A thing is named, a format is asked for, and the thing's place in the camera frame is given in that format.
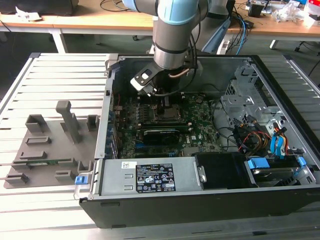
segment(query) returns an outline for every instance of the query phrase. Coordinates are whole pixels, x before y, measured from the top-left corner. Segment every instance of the warning label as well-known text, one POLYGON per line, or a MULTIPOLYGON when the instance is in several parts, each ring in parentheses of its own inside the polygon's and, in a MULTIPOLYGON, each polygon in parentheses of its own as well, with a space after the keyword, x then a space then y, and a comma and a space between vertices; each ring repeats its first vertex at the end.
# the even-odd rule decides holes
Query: warning label
POLYGON ((136 191, 142 193, 171 192, 176 190, 171 163, 136 165, 136 191))

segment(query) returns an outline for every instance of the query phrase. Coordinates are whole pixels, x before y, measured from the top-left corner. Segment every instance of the desk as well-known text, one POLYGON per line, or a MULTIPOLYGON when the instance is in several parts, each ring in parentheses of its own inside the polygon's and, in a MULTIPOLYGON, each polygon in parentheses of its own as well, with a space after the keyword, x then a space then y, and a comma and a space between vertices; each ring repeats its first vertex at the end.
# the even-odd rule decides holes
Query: desk
MULTIPOLYGON (((24 22, 15 15, 0 14, 12 32, 50 33, 58 53, 67 53, 63 34, 152 36, 152 16, 138 12, 109 12, 100 8, 101 0, 79 0, 73 16, 42 16, 43 21, 24 22)), ((117 10, 112 2, 103 5, 117 10)), ((0 23, 0 32, 8 30, 0 23)))
MULTIPOLYGON (((243 10, 245 6, 240 6, 245 1, 237 0, 235 6, 243 18, 254 23, 249 38, 273 40, 271 49, 275 48, 278 40, 320 41, 320 28, 316 26, 306 28, 302 21, 277 23, 267 14, 260 18, 249 17, 248 11, 243 10)), ((52 34, 59 53, 68 52, 63 34, 152 35, 151 16, 130 11, 108 12, 100 8, 100 2, 101 0, 79 0, 79 6, 73 16, 45 15, 43 21, 23 22, 14 15, 0 15, 0 20, 12 32, 52 34)), ((116 10, 111 2, 106 3, 104 7, 116 10)), ((8 32, 2 24, 0 31, 8 32)), ((223 42, 228 42, 238 31, 239 26, 232 25, 223 42)))
MULTIPOLYGON (((303 25, 302 20, 297 20, 297 22, 287 21, 287 22, 276 22, 272 19, 270 14, 262 13, 259 18, 248 16, 248 11, 245 10, 246 0, 237 0, 235 7, 238 13, 244 18, 254 23, 250 34, 248 35, 251 39, 258 40, 272 40, 270 45, 271 49, 276 47, 279 40, 285 41, 320 41, 320 27, 312 26, 307 28, 303 25)), ((233 24, 223 40, 224 46, 227 42, 232 39, 234 34, 239 32, 239 25, 237 23, 233 24)))

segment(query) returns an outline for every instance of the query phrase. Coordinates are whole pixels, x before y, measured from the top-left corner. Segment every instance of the metal bracket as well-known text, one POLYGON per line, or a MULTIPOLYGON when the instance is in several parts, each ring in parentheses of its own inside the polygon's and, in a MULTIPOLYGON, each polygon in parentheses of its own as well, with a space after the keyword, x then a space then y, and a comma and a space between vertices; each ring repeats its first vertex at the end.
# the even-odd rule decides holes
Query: metal bracket
POLYGON ((111 71, 113 69, 115 69, 116 67, 118 67, 118 65, 116 65, 118 62, 119 62, 119 54, 118 53, 110 53, 107 56, 107 59, 104 62, 105 69, 106 69, 104 72, 104 76, 106 76, 107 79, 110 77, 111 71))
POLYGON ((152 80, 162 71, 164 70, 155 62, 151 62, 138 72, 134 78, 131 79, 130 83, 138 92, 144 90, 145 93, 151 97, 152 93, 157 91, 157 89, 154 88, 152 80))

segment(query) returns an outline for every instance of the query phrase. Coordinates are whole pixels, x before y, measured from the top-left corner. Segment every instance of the white label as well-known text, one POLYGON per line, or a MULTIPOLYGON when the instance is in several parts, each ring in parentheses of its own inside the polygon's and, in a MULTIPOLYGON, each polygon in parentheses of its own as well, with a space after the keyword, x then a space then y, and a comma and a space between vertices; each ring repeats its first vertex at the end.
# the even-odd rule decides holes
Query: white label
POLYGON ((121 163, 122 169, 135 169, 137 165, 136 161, 123 161, 121 163))

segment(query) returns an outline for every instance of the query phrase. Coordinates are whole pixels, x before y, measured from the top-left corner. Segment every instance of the connector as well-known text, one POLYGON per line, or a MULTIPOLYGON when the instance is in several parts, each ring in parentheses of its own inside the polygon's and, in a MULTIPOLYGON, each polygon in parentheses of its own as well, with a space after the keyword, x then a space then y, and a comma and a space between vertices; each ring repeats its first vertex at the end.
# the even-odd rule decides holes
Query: connector
POLYGON ((252 124, 257 123, 257 119, 251 115, 246 116, 246 119, 249 123, 252 123, 252 124))
POLYGON ((242 128, 244 126, 244 123, 236 118, 232 120, 235 126, 242 128))

